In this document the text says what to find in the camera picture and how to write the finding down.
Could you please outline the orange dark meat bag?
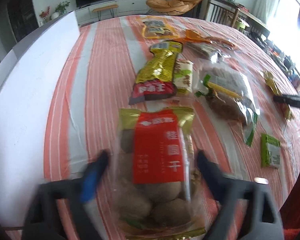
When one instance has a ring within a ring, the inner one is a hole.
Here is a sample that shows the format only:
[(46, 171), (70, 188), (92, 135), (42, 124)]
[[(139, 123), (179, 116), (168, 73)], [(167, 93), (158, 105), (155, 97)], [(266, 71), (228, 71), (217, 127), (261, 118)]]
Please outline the orange dark meat bag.
[(186, 45), (200, 54), (201, 58), (209, 60), (212, 63), (220, 63), (224, 60), (222, 52), (209, 44), (186, 42)]

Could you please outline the orange lounge chair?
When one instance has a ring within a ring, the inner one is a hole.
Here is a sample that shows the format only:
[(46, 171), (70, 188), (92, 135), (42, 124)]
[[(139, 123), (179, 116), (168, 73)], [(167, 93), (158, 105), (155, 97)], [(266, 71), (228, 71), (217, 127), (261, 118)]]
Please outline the orange lounge chair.
[(151, 12), (168, 16), (180, 16), (192, 10), (202, 0), (146, 0)]

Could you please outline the small green white packet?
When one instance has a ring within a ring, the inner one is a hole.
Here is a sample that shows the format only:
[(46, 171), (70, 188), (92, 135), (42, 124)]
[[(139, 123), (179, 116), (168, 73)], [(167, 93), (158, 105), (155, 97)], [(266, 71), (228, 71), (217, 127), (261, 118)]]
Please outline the small green white packet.
[(261, 166), (280, 168), (281, 142), (266, 133), (261, 134)]

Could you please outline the gold red snack bag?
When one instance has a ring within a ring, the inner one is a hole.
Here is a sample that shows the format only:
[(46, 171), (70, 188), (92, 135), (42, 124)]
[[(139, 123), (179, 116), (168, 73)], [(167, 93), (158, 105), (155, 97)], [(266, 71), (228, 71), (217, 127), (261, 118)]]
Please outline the gold red snack bag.
[(153, 57), (136, 75), (129, 104), (168, 99), (177, 93), (173, 83), (175, 62), (183, 51), (183, 44), (166, 40), (150, 46)]

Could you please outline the green clear dried fruit bag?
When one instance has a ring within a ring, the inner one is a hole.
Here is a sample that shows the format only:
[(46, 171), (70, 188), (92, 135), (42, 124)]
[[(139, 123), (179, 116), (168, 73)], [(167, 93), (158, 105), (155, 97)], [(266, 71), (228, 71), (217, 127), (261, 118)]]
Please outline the green clear dried fruit bag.
[(197, 79), (194, 87), (194, 95), (197, 98), (204, 97), (212, 111), (220, 118), (236, 121), (241, 125), (243, 141), (247, 146), (253, 143), (255, 129), (259, 114), (254, 96), (252, 99), (239, 98), (236, 93), (211, 85), (205, 87)]

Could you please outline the orange chicken breast packet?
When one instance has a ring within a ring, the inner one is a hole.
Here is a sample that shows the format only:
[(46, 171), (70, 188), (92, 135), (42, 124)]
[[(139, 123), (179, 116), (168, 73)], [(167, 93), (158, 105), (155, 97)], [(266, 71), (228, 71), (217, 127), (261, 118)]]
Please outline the orange chicken breast packet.
[(200, 35), (200, 33), (198, 33), (195, 30), (192, 30), (192, 29), (186, 29), (185, 36), (176, 38), (175, 41), (192, 42), (192, 43), (209, 43), (209, 44), (216, 42), (216, 43), (220, 43), (220, 44), (229, 46), (231, 49), (237, 48), (237, 46), (235, 44), (233, 44), (232, 42), (230, 42), (226, 39), (214, 37), (214, 36), (203, 37), (202, 35)]

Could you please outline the dark wooden chair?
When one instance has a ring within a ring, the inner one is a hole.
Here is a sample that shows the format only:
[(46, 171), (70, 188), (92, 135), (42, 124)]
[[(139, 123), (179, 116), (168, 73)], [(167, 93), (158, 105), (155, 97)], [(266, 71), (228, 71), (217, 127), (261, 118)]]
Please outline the dark wooden chair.
[(239, 6), (225, 0), (207, 0), (204, 20), (234, 27), (239, 15)]

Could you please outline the white green pastry packet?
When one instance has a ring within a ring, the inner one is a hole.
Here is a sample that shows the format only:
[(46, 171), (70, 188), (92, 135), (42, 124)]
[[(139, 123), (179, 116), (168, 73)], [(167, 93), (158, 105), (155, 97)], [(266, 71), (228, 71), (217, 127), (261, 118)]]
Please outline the white green pastry packet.
[(173, 82), (178, 94), (192, 92), (193, 63), (189, 60), (177, 60), (174, 65)]

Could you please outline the red flower arrangement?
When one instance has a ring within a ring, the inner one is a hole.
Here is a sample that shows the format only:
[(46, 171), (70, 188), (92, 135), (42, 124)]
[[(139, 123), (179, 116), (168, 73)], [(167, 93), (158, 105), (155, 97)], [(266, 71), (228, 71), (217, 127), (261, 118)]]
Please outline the red flower arrangement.
[(47, 19), (49, 18), (50, 14), (50, 6), (47, 7), (46, 10), (42, 10), (39, 14), (41, 25), (45, 24), (47, 22)]

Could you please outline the white tv cabinet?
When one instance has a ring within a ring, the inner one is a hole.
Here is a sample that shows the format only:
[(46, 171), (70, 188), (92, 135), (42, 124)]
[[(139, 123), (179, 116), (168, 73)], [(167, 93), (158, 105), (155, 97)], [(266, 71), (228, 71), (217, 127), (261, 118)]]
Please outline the white tv cabinet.
[(146, 0), (115, 0), (90, 5), (75, 11), (78, 25), (85, 25), (127, 15), (144, 15)]

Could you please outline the yellow long snack bag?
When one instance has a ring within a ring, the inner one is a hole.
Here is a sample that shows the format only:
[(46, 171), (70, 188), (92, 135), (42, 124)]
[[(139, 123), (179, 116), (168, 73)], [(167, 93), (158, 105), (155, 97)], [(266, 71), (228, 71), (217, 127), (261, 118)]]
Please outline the yellow long snack bag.
[[(272, 73), (268, 70), (265, 70), (263, 72), (263, 78), (266, 83), (266, 85), (269, 87), (269, 89), (272, 91), (273, 95), (281, 96), (282, 93), (279, 90), (279, 87), (277, 86), (277, 83), (274, 81), (274, 77)], [(277, 103), (279, 108), (281, 109), (281, 112), (286, 120), (290, 121), (294, 119), (294, 115), (291, 112), (290, 107), (286, 103)]]

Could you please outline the clear sausage stick bag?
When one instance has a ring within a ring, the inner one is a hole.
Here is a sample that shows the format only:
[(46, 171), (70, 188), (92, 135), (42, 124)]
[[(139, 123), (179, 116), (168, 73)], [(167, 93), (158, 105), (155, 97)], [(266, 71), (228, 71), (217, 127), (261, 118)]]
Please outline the clear sausage stick bag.
[(199, 81), (205, 87), (215, 85), (236, 93), (239, 98), (253, 98), (248, 78), (225, 63), (212, 63), (208, 60), (199, 62)]

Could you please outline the white cardboard box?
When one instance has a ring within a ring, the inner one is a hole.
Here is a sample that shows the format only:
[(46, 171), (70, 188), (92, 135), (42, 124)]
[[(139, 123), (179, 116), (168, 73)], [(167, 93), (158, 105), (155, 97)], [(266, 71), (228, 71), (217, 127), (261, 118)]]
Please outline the white cardboard box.
[(44, 180), (44, 136), (64, 64), (79, 38), (74, 12), (33, 31), (0, 63), (0, 224), (19, 227)]

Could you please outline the longan bag red label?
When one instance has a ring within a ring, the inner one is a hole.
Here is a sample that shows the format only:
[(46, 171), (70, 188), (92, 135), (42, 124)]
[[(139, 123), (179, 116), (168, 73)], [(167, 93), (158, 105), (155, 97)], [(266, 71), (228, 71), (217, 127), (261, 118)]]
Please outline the longan bag red label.
[(193, 120), (190, 107), (119, 111), (113, 208), (126, 239), (189, 239), (206, 232)]

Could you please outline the yellow quail egg bag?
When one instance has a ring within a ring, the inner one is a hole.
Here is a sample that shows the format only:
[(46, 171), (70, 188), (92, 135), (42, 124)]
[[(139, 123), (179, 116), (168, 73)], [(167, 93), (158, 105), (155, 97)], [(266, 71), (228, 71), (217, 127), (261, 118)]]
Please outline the yellow quail egg bag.
[(147, 39), (179, 38), (178, 32), (163, 17), (145, 16), (138, 19), (141, 35)]

